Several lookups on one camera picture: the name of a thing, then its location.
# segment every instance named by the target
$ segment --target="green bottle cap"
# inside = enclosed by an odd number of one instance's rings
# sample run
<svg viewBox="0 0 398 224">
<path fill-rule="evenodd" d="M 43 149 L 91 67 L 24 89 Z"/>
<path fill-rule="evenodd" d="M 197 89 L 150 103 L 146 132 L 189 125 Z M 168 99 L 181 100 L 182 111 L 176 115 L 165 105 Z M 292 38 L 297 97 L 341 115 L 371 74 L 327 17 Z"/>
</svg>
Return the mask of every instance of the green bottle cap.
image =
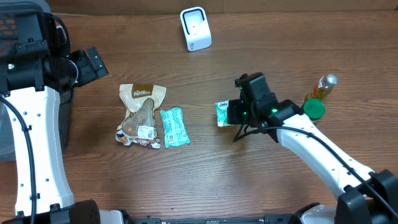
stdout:
<svg viewBox="0 0 398 224">
<path fill-rule="evenodd" d="M 312 121 L 320 119 L 325 114 L 325 105 L 318 99 L 309 99 L 302 106 L 304 113 Z"/>
</svg>

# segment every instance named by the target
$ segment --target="candy bar wrapper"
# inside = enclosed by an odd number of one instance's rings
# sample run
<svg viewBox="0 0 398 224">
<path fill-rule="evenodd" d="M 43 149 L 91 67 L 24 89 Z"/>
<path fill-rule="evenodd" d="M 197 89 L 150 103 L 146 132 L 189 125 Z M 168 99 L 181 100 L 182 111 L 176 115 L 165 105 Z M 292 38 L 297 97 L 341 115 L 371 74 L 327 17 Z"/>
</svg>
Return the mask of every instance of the candy bar wrapper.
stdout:
<svg viewBox="0 0 398 224">
<path fill-rule="evenodd" d="M 187 129 L 184 125 L 184 117 L 181 108 L 173 108 L 167 111 L 161 110 L 164 128 L 164 143 L 166 148 L 169 146 L 181 146 L 190 144 Z"/>
<path fill-rule="evenodd" d="M 120 99 L 127 108 L 126 118 L 116 130 L 116 140 L 125 146 L 132 143 L 160 149 L 154 111 L 162 104 L 166 88 L 157 85 L 123 84 Z"/>
</svg>

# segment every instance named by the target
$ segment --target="wooden table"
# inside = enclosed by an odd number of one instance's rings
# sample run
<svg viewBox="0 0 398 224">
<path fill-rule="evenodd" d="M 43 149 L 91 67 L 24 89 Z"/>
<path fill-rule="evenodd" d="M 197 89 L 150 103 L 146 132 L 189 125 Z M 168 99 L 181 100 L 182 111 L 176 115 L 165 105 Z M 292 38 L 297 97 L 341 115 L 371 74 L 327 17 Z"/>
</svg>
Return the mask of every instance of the wooden table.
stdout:
<svg viewBox="0 0 398 224">
<path fill-rule="evenodd" d="M 335 205 L 326 185 L 269 136 L 232 143 L 215 102 L 239 97 L 233 80 L 264 71 L 279 100 L 301 105 L 318 79 L 339 83 L 325 100 L 323 133 L 359 162 L 398 174 L 398 13 L 210 14 L 213 45 L 188 53 L 178 15 L 66 17 L 73 49 L 96 46 L 109 75 L 76 89 L 65 171 L 75 201 L 134 217 L 261 216 L 311 202 Z M 191 144 L 160 150 L 115 141 L 122 83 L 167 87 L 160 107 L 183 108 Z M 156 126 L 162 144 L 159 111 Z M 0 218 L 14 216 L 15 162 L 0 162 Z"/>
</svg>

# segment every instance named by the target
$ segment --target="electrical wire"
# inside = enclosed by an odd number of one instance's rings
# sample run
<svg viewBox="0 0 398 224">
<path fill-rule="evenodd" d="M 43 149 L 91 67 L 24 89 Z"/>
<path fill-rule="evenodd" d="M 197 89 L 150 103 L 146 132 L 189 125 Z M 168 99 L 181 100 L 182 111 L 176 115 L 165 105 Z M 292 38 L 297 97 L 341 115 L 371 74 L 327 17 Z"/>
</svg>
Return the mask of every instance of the electrical wire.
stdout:
<svg viewBox="0 0 398 224">
<path fill-rule="evenodd" d="M 332 155 L 334 155 L 336 157 L 336 159 L 343 165 L 345 166 L 345 168 L 351 173 L 353 174 L 364 186 L 365 188 L 369 191 L 367 193 L 368 196 L 376 198 L 377 200 L 379 200 L 387 209 L 389 212 L 391 212 L 391 214 L 393 216 L 395 216 L 396 218 L 398 218 L 398 214 L 394 211 L 394 209 L 386 202 L 386 200 L 379 195 L 379 193 L 376 192 L 376 190 L 374 190 L 359 174 L 356 173 L 356 171 L 351 168 L 328 144 L 326 144 L 322 139 L 318 138 L 316 135 L 314 135 L 313 133 L 310 133 L 308 131 L 304 131 L 298 128 L 291 128 L 291 127 L 285 127 L 285 126 L 281 126 L 281 127 L 268 127 L 268 128 L 259 128 L 256 130 L 252 130 L 249 131 L 245 134 L 242 134 L 241 136 L 234 138 L 234 142 L 238 141 L 250 134 L 257 134 L 260 133 L 261 131 L 270 131 L 270 130 L 276 130 L 276 129 L 285 129 L 285 130 L 289 130 L 289 131 L 295 131 L 298 133 L 302 133 L 305 134 L 307 136 L 309 136 L 310 138 L 313 138 L 314 140 L 318 141 L 323 147 L 325 147 Z"/>
<path fill-rule="evenodd" d="M 250 124 L 247 124 L 245 127 L 244 127 L 244 129 L 243 129 L 243 132 L 246 134 L 247 132 L 248 132 L 248 127 L 250 126 Z"/>
<path fill-rule="evenodd" d="M 57 21 L 61 25 L 63 31 L 65 31 L 65 35 L 66 35 L 65 48 L 70 51 L 70 39 L 69 39 L 69 33 L 68 33 L 67 27 L 62 22 L 61 18 L 59 18 L 56 15 L 52 15 L 52 17 L 54 18 L 55 21 Z"/>
<path fill-rule="evenodd" d="M 245 112 L 245 113 L 246 113 L 246 114 L 243 114 L 243 116 L 244 116 L 243 123 L 241 124 L 241 127 L 239 128 L 238 133 L 236 133 L 233 142 L 236 142 L 236 141 L 237 141 L 237 140 L 235 140 L 235 139 L 241 134 L 241 131 L 242 131 L 242 129 L 243 129 L 243 126 L 244 126 L 244 124 L 246 123 L 246 120 L 248 119 L 248 112 Z"/>
<path fill-rule="evenodd" d="M 35 176 L 35 163 L 33 158 L 33 148 L 32 148 L 32 141 L 30 140 L 29 136 L 29 129 L 26 126 L 24 119 L 22 118 L 21 114 L 18 110 L 5 98 L 0 96 L 0 101 L 4 103 L 17 117 L 18 121 L 22 126 L 22 130 L 25 134 L 25 140 L 27 145 L 27 153 L 29 157 L 29 168 L 30 168 L 30 190 L 32 191 L 32 213 L 30 215 L 30 224 L 35 223 L 35 216 L 36 216 L 36 206 L 37 206 L 37 194 L 36 194 L 36 176 Z"/>
</svg>

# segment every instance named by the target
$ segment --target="mesh basket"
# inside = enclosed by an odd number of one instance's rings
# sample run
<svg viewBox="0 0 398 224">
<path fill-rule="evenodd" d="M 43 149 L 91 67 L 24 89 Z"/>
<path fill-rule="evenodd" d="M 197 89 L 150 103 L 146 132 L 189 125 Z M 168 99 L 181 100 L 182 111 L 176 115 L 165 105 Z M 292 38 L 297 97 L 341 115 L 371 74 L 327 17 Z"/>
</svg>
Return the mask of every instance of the mesh basket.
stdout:
<svg viewBox="0 0 398 224">
<path fill-rule="evenodd" d="M 18 43 L 17 29 L 13 18 L 0 17 L 0 57 L 11 53 L 11 49 Z"/>
</svg>

